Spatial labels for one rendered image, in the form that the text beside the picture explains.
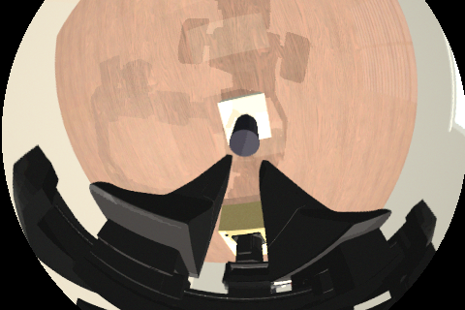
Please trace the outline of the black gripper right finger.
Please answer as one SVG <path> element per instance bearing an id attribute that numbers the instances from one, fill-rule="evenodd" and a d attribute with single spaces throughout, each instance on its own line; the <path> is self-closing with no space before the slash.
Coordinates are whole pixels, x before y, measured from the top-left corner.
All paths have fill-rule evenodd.
<path id="1" fill-rule="evenodd" d="M 268 160 L 261 162 L 259 176 L 270 283 L 288 282 L 342 241 L 381 228 L 391 216 L 390 209 L 382 208 L 330 210 Z"/>

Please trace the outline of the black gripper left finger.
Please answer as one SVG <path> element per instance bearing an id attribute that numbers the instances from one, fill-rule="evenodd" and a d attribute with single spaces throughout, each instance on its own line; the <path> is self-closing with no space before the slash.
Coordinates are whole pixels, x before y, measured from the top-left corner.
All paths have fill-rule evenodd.
<path id="1" fill-rule="evenodd" d="M 193 181 L 165 195 L 125 190 L 106 181 L 90 183 L 89 191 L 106 218 L 177 249 L 190 278 L 199 279 L 232 165 L 233 155 L 225 155 Z"/>

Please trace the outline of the white square block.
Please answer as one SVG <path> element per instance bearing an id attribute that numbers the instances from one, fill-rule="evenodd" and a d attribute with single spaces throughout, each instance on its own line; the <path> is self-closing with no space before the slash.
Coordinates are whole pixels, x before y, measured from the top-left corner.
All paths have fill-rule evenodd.
<path id="1" fill-rule="evenodd" d="M 226 98 L 218 102 L 228 142 L 233 131 L 233 124 L 237 117 L 251 115 L 259 124 L 259 139 L 271 137 L 270 125 L 268 125 L 266 98 L 263 92 L 243 94 L 243 96 Z"/>

